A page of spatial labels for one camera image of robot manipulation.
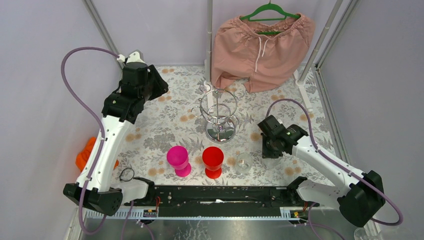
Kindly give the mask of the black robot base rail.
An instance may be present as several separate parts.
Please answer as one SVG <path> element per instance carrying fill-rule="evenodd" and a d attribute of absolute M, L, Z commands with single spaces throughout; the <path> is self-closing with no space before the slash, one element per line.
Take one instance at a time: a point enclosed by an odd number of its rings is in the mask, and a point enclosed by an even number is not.
<path fill-rule="evenodd" d="M 151 207 L 161 218 L 293 219 L 305 213 L 304 201 L 285 186 L 156 185 L 134 206 Z"/>

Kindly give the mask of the clear ribbed wine glass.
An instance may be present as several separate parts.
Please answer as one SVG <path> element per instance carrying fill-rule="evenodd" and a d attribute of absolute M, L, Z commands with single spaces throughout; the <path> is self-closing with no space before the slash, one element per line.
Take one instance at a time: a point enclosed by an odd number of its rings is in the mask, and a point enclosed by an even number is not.
<path fill-rule="evenodd" d="M 252 156 L 249 153 L 244 152 L 237 156 L 234 168 L 240 174 L 248 174 L 252 166 Z"/>

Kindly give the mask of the magenta plastic wine glass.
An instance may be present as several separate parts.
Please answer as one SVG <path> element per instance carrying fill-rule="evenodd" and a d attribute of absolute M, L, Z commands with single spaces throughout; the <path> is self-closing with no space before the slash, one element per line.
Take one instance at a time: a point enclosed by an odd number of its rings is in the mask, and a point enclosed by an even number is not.
<path fill-rule="evenodd" d="M 166 160 L 178 177 L 184 178 L 191 173 L 192 167 L 189 163 L 189 153 L 185 147 L 181 145 L 171 147 L 166 154 Z"/>

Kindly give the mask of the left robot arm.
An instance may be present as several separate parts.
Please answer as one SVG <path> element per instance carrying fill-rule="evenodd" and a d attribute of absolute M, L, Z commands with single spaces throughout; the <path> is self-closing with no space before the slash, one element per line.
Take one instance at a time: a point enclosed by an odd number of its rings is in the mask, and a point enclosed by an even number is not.
<path fill-rule="evenodd" d="M 113 216 L 121 204 L 138 200 L 148 206 L 155 200 L 155 183 L 143 177 L 111 183 L 112 172 L 127 132 L 135 124 L 147 101 L 168 92 L 168 84 L 154 65 L 129 62 L 124 65 L 120 92 L 104 101 L 100 132 L 87 166 L 74 183 L 64 186 L 63 194 L 75 204 L 106 216 Z"/>

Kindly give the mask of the red plastic wine glass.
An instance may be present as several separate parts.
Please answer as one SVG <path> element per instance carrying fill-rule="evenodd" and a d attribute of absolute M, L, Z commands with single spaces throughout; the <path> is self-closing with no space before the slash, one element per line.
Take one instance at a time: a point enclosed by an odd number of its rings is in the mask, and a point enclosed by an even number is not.
<path fill-rule="evenodd" d="M 203 151 L 201 157 L 206 176 L 210 179 L 219 178 L 222 174 L 222 164 L 224 161 L 223 151 L 216 146 L 210 146 Z"/>

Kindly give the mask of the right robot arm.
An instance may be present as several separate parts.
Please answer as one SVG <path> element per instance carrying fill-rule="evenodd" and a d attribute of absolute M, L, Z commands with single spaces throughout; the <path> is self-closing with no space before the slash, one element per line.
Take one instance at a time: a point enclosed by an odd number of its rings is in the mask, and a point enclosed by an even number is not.
<path fill-rule="evenodd" d="M 338 210 L 356 227 L 363 227 L 386 203 L 371 187 L 383 191 L 381 176 L 355 168 L 332 153 L 314 146 L 311 137 L 300 126 L 285 127 L 273 115 L 258 124 L 262 131 L 262 156 L 277 159 L 283 154 L 297 157 L 324 175 L 333 185 L 316 183 L 305 177 L 294 180 L 287 191 L 287 201 L 299 206 L 315 202 Z"/>

